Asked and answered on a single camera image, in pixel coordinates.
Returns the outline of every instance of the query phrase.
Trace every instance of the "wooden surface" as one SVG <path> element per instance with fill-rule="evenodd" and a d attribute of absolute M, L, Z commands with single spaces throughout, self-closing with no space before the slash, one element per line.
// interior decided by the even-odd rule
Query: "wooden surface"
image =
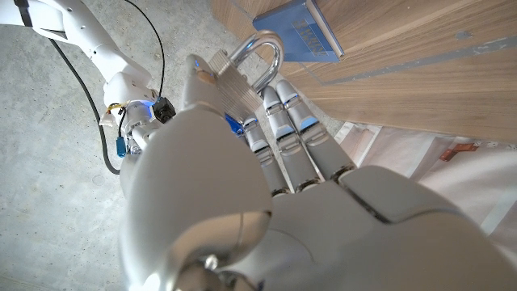
<path fill-rule="evenodd" d="M 212 0 L 240 39 L 285 0 Z M 368 74 L 517 35 L 515 0 L 317 0 L 345 56 L 286 63 L 281 74 L 330 116 L 355 122 L 517 142 L 517 48 Z M 456 33 L 472 37 L 458 40 Z M 267 61 L 271 53 L 258 54 Z"/>

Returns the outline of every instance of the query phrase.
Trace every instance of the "concrete floor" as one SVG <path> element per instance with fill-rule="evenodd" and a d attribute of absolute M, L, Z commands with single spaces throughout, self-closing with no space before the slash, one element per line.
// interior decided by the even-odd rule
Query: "concrete floor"
<path fill-rule="evenodd" d="M 154 76 L 158 42 L 145 19 L 119 1 L 84 0 L 122 51 Z M 179 106 L 183 60 L 209 59 L 239 41 L 211 15 L 209 1 L 136 1 L 153 20 L 166 52 L 164 95 Z M 121 290 L 117 233 L 125 206 L 119 179 L 104 166 L 86 97 L 54 47 L 30 28 L 0 26 L 0 289 Z M 100 111 L 104 80 L 77 47 L 61 44 Z M 267 67 L 254 55 L 250 79 Z M 342 122 L 318 108 L 332 134 Z M 258 111 L 264 121 L 263 110 Z M 269 126 L 264 127 L 271 136 Z M 116 131 L 107 129 L 116 167 Z"/>

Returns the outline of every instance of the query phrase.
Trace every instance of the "robotic hand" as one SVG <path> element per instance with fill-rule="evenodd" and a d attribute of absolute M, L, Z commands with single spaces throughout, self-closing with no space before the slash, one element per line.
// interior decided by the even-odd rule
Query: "robotic hand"
<path fill-rule="evenodd" d="M 108 109 L 125 108 L 113 116 L 130 144 L 120 172 L 130 290 L 517 289 L 473 222 L 400 175 L 355 169 L 288 82 L 262 95 L 293 194 L 256 118 L 243 122 L 249 146 L 230 131 L 221 79 L 203 58 L 187 58 L 182 110 L 162 124 L 149 73 L 82 2 L 0 3 L 0 22 L 78 45 L 107 81 Z"/>

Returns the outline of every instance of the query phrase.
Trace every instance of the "white fabric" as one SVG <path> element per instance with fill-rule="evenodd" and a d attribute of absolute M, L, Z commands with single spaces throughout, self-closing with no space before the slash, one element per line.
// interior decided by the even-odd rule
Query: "white fabric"
<path fill-rule="evenodd" d="M 352 159 L 368 150 L 364 139 L 371 134 L 365 130 L 365 126 L 356 125 L 349 126 L 348 133 L 341 133 L 340 145 Z M 475 141 L 384 127 L 370 145 L 362 166 L 389 168 L 448 198 L 517 265 L 515 145 L 484 141 L 476 151 L 460 152 L 449 162 L 439 160 L 446 149 L 470 142 Z"/>

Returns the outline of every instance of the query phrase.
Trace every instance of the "metal handle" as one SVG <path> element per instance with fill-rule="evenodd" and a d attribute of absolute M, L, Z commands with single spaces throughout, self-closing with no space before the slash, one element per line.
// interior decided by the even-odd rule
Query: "metal handle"
<path fill-rule="evenodd" d="M 229 59 L 235 66 L 239 66 L 255 49 L 261 45 L 269 45 L 273 48 L 275 56 L 273 62 L 267 71 L 258 78 L 252 85 L 255 92 L 259 93 L 267 84 L 278 74 L 280 66 L 284 61 L 284 44 L 280 37 L 272 31 L 261 30 L 248 37 L 241 45 L 239 45 L 233 53 L 229 55 Z"/>

